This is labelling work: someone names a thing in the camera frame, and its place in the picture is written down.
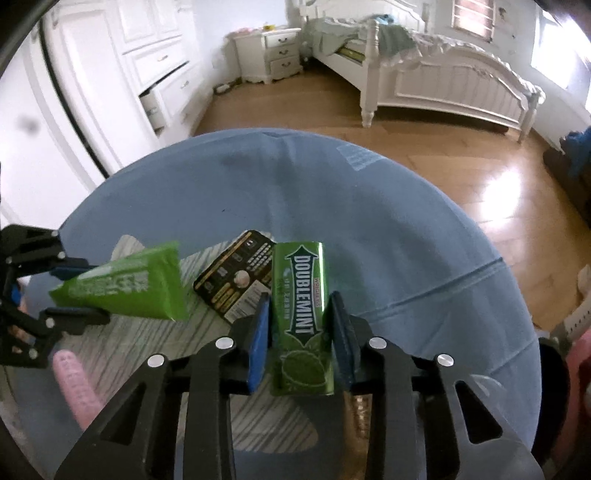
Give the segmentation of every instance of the doublemint gum pack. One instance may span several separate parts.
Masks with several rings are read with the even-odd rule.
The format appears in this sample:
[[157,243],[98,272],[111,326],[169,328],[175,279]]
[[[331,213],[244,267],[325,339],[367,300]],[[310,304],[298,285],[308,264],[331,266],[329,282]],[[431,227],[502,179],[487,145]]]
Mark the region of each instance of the doublemint gum pack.
[[274,395],[331,394],[331,339],[322,314],[328,302],[318,242],[276,244],[273,251]]
[[187,320],[178,244],[169,242],[114,260],[49,292],[60,307],[97,307],[109,313]]

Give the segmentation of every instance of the blue gripper pad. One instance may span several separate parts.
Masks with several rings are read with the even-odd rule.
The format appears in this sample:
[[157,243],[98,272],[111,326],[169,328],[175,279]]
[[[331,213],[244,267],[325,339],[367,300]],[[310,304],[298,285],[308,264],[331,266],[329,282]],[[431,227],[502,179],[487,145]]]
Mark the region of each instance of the blue gripper pad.
[[339,377],[346,391],[358,381],[358,372],[361,369],[360,339],[369,339],[372,336],[368,323],[347,313],[343,299],[339,292],[330,294],[329,304],[324,311],[324,324],[329,326],[333,339],[333,352]]
[[249,368],[248,380],[246,384],[248,391],[253,393],[261,384],[265,373],[265,363],[267,361],[267,349],[269,342],[269,309],[271,307],[271,297],[267,296],[265,302],[259,302],[255,313],[256,330],[252,339],[250,350],[248,351]]

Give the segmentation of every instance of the window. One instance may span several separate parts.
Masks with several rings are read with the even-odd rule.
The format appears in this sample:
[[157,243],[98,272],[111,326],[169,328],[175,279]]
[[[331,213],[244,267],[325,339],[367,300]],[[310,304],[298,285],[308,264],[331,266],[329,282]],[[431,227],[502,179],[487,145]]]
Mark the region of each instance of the window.
[[453,27],[492,40],[494,0],[454,0]]
[[538,9],[531,66],[586,106],[590,59],[591,43],[574,21],[559,25],[552,15]]
[[566,31],[543,10],[538,18],[536,40],[531,66],[565,89],[573,74],[576,54]]

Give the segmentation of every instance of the white wardrobe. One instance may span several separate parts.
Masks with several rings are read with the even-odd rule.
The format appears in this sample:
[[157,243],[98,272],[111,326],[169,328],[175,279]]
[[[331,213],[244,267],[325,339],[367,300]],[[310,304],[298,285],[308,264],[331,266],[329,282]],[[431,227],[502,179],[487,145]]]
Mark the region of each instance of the white wardrobe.
[[58,228],[101,170],[191,136],[205,73],[191,0],[61,0],[0,78],[0,228]]
[[38,31],[0,78],[0,227],[58,228],[105,178],[51,85]]
[[109,174],[189,137],[209,105],[190,1],[61,0],[46,15],[60,89]]

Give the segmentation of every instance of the open drawer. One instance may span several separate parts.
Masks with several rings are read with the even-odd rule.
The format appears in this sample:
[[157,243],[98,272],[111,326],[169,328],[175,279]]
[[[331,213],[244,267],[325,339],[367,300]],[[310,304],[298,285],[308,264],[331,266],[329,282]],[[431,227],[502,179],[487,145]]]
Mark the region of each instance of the open drawer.
[[170,127],[189,104],[201,83],[195,66],[187,64],[154,85],[139,99],[154,129]]

